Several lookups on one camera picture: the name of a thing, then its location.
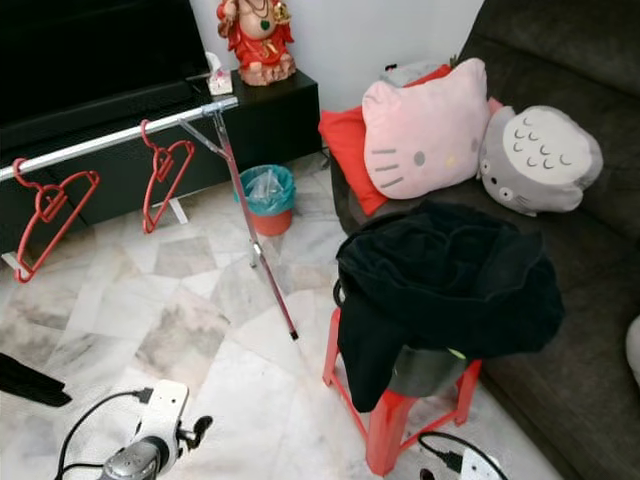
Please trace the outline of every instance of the metal pole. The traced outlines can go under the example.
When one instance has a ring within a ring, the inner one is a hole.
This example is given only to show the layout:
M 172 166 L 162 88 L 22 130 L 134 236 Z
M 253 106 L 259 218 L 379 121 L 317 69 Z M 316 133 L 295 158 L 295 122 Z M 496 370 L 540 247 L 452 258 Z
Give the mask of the metal pole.
M 217 102 L 204 105 L 202 107 L 193 108 L 182 113 L 170 115 L 168 117 L 149 122 L 146 127 L 147 133 L 159 132 L 166 130 L 167 128 L 175 127 L 179 124 L 180 120 L 192 121 L 202 117 L 211 116 L 214 112 L 224 110 L 226 108 L 235 106 L 238 104 L 236 97 L 230 97 Z M 47 153 L 36 158 L 32 158 L 20 165 L 21 173 L 33 172 L 41 168 L 55 165 L 56 163 L 64 162 L 72 158 L 80 157 L 88 153 L 97 152 L 103 148 L 118 145 L 120 143 L 127 142 L 140 137 L 140 127 L 135 126 L 120 130 L 119 132 L 111 133 L 103 137 L 97 137 L 86 142 L 71 145 L 70 147 L 56 150 L 55 152 Z M 5 167 L 0 170 L 0 182 L 13 179 L 13 168 Z
M 255 258 L 257 257 L 260 260 L 260 264 L 267 275 L 267 279 L 269 281 L 269 285 L 271 286 L 271 290 L 273 291 L 273 296 L 276 298 L 278 302 L 278 306 L 280 307 L 280 311 L 282 312 L 282 316 L 287 322 L 287 326 L 289 327 L 289 335 L 294 340 L 298 339 L 298 332 L 296 330 L 295 325 L 293 324 L 293 320 L 291 320 L 291 315 L 289 315 L 289 310 L 287 309 L 287 304 L 284 302 L 284 298 L 282 297 L 282 293 L 280 292 L 280 287 L 278 287 L 278 283 L 276 282 L 273 273 L 271 272 L 271 267 L 269 266 L 269 262 L 267 262 L 267 258 L 264 256 L 264 251 L 262 250 L 262 246 L 260 245 L 260 241 L 258 239 L 258 234 L 256 233 L 256 229 L 253 226 L 253 222 L 251 221 L 251 215 L 249 211 L 249 204 L 247 203 L 247 197 L 244 194 L 244 189 L 242 188 L 242 181 L 240 180 L 240 172 L 238 171 L 238 165 L 236 163 L 235 157 L 233 156 L 233 149 L 231 148 L 231 141 L 229 140 L 229 135 L 227 133 L 227 127 L 224 124 L 224 118 L 222 117 L 222 112 L 220 110 L 216 110 L 213 112 L 213 122 L 216 126 L 216 131 L 218 133 L 218 139 L 222 145 L 220 148 L 218 145 L 213 143 L 207 137 L 202 135 L 197 129 L 193 126 L 189 125 L 186 121 L 181 121 L 180 125 L 189 133 L 191 133 L 195 138 L 200 140 L 204 145 L 209 148 L 212 152 L 217 153 L 222 158 L 224 158 L 227 162 L 227 166 L 229 167 L 229 172 L 231 173 L 231 181 L 233 182 L 233 186 L 238 193 L 238 198 L 240 200 L 240 205 L 242 206 L 242 213 L 244 214 L 244 219 L 247 224 L 247 229 L 249 230 L 251 242 L 251 255 L 253 259 L 251 260 L 251 266 L 255 267 Z

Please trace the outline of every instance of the statue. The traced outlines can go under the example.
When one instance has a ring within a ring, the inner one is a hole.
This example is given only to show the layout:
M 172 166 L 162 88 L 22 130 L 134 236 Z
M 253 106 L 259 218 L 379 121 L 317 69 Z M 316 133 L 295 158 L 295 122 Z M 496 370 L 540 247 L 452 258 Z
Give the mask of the statue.
M 218 34 L 229 39 L 240 62 L 240 77 L 249 85 L 269 85 L 296 71 L 287 43 L 293 42 L 291 15 L 279 0 L 222 0 Z

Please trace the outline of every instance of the grey sofa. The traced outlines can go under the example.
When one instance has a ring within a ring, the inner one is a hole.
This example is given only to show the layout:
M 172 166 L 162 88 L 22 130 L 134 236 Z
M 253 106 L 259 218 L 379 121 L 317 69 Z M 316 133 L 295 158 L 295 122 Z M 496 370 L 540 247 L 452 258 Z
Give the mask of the grey sofa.
M 516 111 L 561 109 L 605 158 L 568 214 L 519 215 L 474 180 L 427 195 L 541 230 L 557 270 L 567 309 L 559 334 L 540 353 L 486 362 L 483 381 L 565 478 L 640 478 L 640 389 L 625 356 L 640 314 L 640 2 L 486 0 L 461 54 L 469 57 L 485 61 L 490 95 Z M 350 233 L 367 217 L 335 160 L 331 173 Z

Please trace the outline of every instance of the red stool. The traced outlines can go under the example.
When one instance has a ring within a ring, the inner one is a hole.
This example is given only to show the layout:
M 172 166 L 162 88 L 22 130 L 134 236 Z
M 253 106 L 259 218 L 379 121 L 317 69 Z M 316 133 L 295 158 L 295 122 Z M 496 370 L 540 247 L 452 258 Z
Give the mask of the red stool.
M 327 346 L 327 358 L 324 364 L 322 379 L 327 385 L 332 383 L 338 388 L 340 395 L 347 402 L 351 416 L 356 426 L 364 437 L 367 445 L 367 463 L 376 475 L 384 476 L 395 467 L 398 456 L 411 445 L 416 443 L 421 433 L 436 430 L 453 420 L 460 426 L 467 421 L 473 392 L 480 374 L 481 360 L 474 360 L 458 380 L 458 403 L 451 413 L 439 418 L 430 425 L 402 442 L 405 425 L 409 411 L 418 398 L 405 397 L 391 390 L 385 390 L 378 401 L 376 408 L 371 412 L 369 430 L 365 428 L 360 414 L 353 407 L 347 389 L 340 383 L 335 374 L 335 364 L 338 358 L 338 327 L 340 325 L 340 309 L 336 308 L 331 316 L 331 329 L 329 331 L 329 345 Z

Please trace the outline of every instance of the black cabinet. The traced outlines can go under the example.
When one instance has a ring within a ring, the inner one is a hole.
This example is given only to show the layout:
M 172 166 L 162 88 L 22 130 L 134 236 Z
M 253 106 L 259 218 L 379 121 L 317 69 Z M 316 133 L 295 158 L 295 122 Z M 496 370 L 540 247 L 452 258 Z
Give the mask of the black cabinet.
M 317 84 L 302 72 L 269 87 L 250 87 L 241 82 L 237 72 L 233 72 L 234 95 L 238 106 L 227 110 L 224 119 L 233 146 L 239 169 L 265 164 L 283 163 L 321 148 L 318 122 Z M 9 165 L 17 157 L 35 157 L 96 136 L 105 135 L 139 123 L 143 118 L 154 120 L 178 113 L 212 101 L 204 82 L 193 85 L 193 98 L 187 102 L 165 107 L 84 131 L 56 137 L 53 140 L 20 147 L 0 150 L 0 164 Z M 216 140 L 216 132 L 211 119 L 193 122 L 207 137 Z M 180 139 L 190 139 L 196 145 L 196 153 L 189 165 L 176 195 L 206 188 L 229 179 L 225 161 L 210 152 L 196 139 L 180 127 L 171 128 L 151 135 L 159 146 L 168 147 Z M 83 208 L 72 228 L 83 228 L 142 207 L 147 183 L 152 172 L 152 151 L 142 139 L 109 147 L 76 159 L 48 167 L 25 177 L 42 184 L 59 183 L 80 170 L 95 170 L 101 177 L 100 185 Z M 175 173 L 182 164 L 183 156 L 178 156 L 166 185 L 154 188 L 154 202 L 161 201 L 172 183 Z M 78 182 L 67 190 L 69 208 L 59 215 L 60 222 L 86 192 L 86 185 Z M 15 250 L 27 222 L 33 215 L 35 190 L 26 189 L 15 181 L 0 183 L 0 252 Z M 35 241 L 48 242 L 56 225 L 47 225 L 34 232 Z

